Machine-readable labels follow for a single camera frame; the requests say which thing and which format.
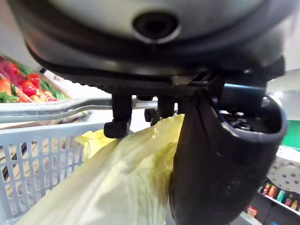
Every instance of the metal handle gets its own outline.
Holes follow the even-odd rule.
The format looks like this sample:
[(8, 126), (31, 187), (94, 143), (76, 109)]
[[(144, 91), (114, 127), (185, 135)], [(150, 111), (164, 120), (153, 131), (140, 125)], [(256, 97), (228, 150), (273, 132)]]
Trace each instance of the metal handle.
[[(157, 100), (149, 102), (134, 98), (133, 109), (157, 107)], [(0, 123), (26, 122), (38, 120), (56, 120), (75, 115), (85, 110), (111, 110), (111, 98), (85, 98), (60, 100), (45, 104), (2, 103), (0, 105)]]

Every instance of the gray plastic basket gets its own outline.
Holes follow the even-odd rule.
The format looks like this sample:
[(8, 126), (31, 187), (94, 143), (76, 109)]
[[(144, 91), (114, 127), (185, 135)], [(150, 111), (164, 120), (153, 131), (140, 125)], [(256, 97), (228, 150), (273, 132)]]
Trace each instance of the gray plastic basket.
[(76, 136), (104, 124), (76, 123), (0, 130), (0, 225), (14, 225), (83, 163)]

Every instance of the green vegetable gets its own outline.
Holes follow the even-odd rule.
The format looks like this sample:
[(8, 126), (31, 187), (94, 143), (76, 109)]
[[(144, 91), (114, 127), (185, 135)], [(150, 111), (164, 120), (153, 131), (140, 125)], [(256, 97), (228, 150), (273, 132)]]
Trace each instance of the green vegetable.
[(41, 81), (41, 87), (43, 90), (48, 90), (50, 91), (54, 97), (57, 99), (66, 99), (67, 96), (65, 96), (61, 91), (56, 90), (51, 84), (46, 82), (44, 79)]
[(161, 120), (101, 149), (104, 135), (87, 132), (77, 141), (84, 151), (97, 150), (94, 156), (17, 225), (163, 225), (183, 117)]
[(17, 92), (15, 91), (15, 85), (12, 82), (10, 83), (10, 89), (12, 95), (18, 96)]
[(14, 95), (8, 95), (8, 93), (0, 92), (0, 103), (14, 103), (19, 101), (19, 98)]
[(18, 67), (19, 67), (19, 70), (21, 70), (25, 75), (34, 73), (33, 70), (29, 69), (29, 68), (26, 67), (26, 66), (18, 65)]

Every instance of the vegetable display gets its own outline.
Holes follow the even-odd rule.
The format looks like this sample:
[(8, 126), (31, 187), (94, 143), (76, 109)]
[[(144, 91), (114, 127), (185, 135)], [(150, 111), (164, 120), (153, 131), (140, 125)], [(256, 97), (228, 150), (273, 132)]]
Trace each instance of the vegetable display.
[(0, 103), (45, 103), (66, 98), (38, 73), (0, 56)]

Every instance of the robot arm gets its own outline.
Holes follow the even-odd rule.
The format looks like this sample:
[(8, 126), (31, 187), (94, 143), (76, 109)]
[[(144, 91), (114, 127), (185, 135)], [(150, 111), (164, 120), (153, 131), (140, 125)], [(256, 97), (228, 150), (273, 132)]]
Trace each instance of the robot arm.
[(223, 225), (265, 177), (287, 122), (266, 82), (284, 74), (297, 0), (11, 0), (32, 56), (112, 94), (105, 135), (128, 134), (132, 95), (185, 113), (170, 182), (177, 225)]

